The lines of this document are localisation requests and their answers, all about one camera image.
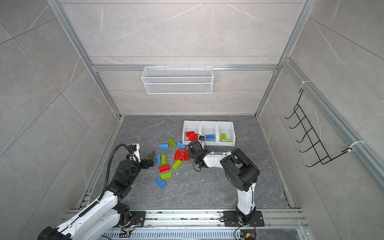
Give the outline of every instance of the lime green block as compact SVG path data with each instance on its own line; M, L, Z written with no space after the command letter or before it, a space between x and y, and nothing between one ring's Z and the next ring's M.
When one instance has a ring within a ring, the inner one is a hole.
M164 179L167 179L167 178L171 178L172 177L172 174L170 172L167 172L167 173L163 173L160 175L160 179L161 180L164 180Z
M170 144L171 147L176 147L176 143L175 143L175 141L173 141L172 138L169 139L168 142L169 142L169 144Z
M166 156L165 155L161 155L161 165L162 166L166 165Z
M182 163L182 161L177 160L177 161L172 165L172 168L175 169L175 170L177 170L177 169L180 167L181 163Z

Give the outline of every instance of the blue block in bin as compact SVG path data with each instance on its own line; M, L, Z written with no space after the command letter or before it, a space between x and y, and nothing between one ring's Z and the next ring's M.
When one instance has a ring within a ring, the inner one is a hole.
M161 166L161 155L160 154L156 155L156 160L157 160L157 164Z
M182 148L182 149L185 149L185 145L180 143L180 142L177 142L176 144L179 148Z
M207 141L214 141L214 140L215 140L215 135L213 135L213 134L206 135L206 136L205 136L205 139L206 139Z
M157 183L161 188L166 186L166 183L164 183L163 180L161 180L159 177L155 180L155 183Z
M159 144L160 149L168 149L168 144Z

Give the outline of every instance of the vertical metal post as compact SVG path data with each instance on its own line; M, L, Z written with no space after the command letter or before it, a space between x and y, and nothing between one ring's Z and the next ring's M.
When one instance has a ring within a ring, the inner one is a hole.
M283 50L283 53L280 56L279 62L278 62L278 70L275 72L275 74L272 76L271 80L268 83L268 86L264 92L264 95L260 101L259 107L256 110L255 116L258 118L260 117L260 114L262 110L264 109L264 106L271 95L272 89L276 84L276 81L280 75L281 72L281 60L282 58L287 58L292 52L293 47L295 46L295 43L297 39L299 38L299 35L301 31L303 30L303 27L305 23L307 22L307 19L309 15L311 14L311 11L316 4L317 0L306 0L303 4L303 8L301 9L301 12L299 14L299 17L297 18L297 21L295 23L295 26L293 27L292 33L290 37L288 38L287 44L285 45L285 48Z
M74 31L68 16L65 14L63 6L59 2L59 0L47 0L47 2L50 5L52 11L55 13L57 19L63 26L65 33L68 35L68 38L71 40L81 60L84 62L85 67L88 69L96 85L99 87L109 107L112 109L112 112L115 114L116 118L119 119L121 114L119 113L118 108L116 107L114 101L112 100L112 97L109 94L108 89L104 86L103 81L101 80L99 75L97 75L96 72L92 69L91 59L89 58L89 55L87 54L84 46L81 44L79 37Z

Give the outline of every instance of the wire mesh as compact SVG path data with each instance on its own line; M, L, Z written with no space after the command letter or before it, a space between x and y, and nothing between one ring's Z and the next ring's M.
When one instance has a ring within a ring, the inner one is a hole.
M146 67L142 80L148 94L211 93L212 67Z

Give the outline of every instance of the toy block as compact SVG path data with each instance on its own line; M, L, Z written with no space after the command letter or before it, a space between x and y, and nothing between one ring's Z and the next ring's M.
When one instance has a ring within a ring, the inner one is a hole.
M165 155L161 155L161 165L162 166L166 165L166 156Z
M181 160L181 161L189 161L188 157L188 150L186 149L179 149L175 153L175 161Z
M159 177L155 180L155 183L157 183L162 189L166 186L166 183L164 183Z
M165 172L165 171L168 171L170 168L169 168L169 165L165 165L163 167L159 167L159 171L160 172Z
M163 174L160 175L161 180L164 180L164 179L167 179L167 178L171 178L171 177L172 177L172 174L170 172L163 173Z
M170 144L171 147L176 147L176 143L175 143L175 141L173 141L172 138L169 139L168 142L169 142L169 144Z
M185 145L184 144L182 144L182 143L180 143L180 142L177 142L177 144L176 144L179 148L181 148L181 149L185 149Z
M198 139L199 139L199 136L197 134L195 135L190 134L188 141L197 141Z
M182 163L182 162L181 162L180 160L177 160L177 161L172 165L172 168L175 169L175 170L177 170L177 169L180 167L181 163Z
M161 166L161 155L160 154L156 155L156 161L157 161L157 164Z
M205 139L206 139L207 141L214 141L214 140L215 140L215 135L213 135L213 134L206 135L206 136L205 136Z
M168 149L168 144L159 144L160 149Z
M193 136L195 135L195 131L192 131L192 132L186 132L185 134L187 135L187 137L189 137L189 136L191 135L191 133L192 133Z

